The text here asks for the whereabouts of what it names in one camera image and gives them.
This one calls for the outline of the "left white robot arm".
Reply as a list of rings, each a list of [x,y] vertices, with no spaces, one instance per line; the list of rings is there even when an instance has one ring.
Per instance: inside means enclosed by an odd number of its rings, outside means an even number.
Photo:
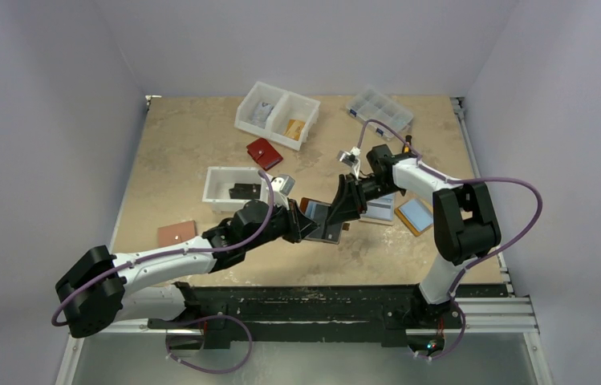
[[[121,319],[130,296],[168,280],[211,274],[243,262],[252,249],[283,239],[303,241],[318,228],[290,200],[288,205],[247,202],[231,217],[177,245],[137,253],[89,249],[55,284],[59,305],[53,326],[74,338],[89,337]]]

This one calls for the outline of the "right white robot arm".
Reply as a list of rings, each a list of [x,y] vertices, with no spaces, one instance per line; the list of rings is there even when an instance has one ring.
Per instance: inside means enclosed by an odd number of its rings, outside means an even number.
[[[372,171],[361,177],[359,154],[353,148],[337,156],[351,171],[339,176],[326,223],[358,220],[368,202],[391,193],[410,192],[427,201],[432,206],[437,256],[413,292],[408,316],[420,326],[430,326],[449,308],[460,273],[487,256],[502,239],[489,190],[483,182],[454,181],[408,152],[394,155],[387,145],[368,152]]]

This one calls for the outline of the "small white plastic bin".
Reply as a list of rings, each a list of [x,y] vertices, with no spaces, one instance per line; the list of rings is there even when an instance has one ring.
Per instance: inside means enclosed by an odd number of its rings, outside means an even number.
[[[267,201],[268,188],[255,167],[208,167],[201,201],[214,213],[232,213],[250,200]],[[229,192],[236,184],[253,184],[255,192],[242,199],[235,199]]]

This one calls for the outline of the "black VIP card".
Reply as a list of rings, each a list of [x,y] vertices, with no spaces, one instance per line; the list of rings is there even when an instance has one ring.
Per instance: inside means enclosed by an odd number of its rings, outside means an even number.
[[[328,211],[329,206],[321,202],[311,202],[307,206],[306,216],[318,225],[318,228],[306,237],[307,241],[339,244],[343,226],[341,224],[329,225],[327,223]]]

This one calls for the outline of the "tan leather card holder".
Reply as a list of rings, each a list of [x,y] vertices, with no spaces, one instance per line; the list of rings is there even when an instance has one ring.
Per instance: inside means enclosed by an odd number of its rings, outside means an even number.
[[[328,225],[327,214],[330,205],[325,202],[304,197],[300,203],[303,214],[311,219],[318,227],[309,235],[304,237],[305,241],[317,241],[332,245],[338,245],[344,232],[350,229],[350,224]]]

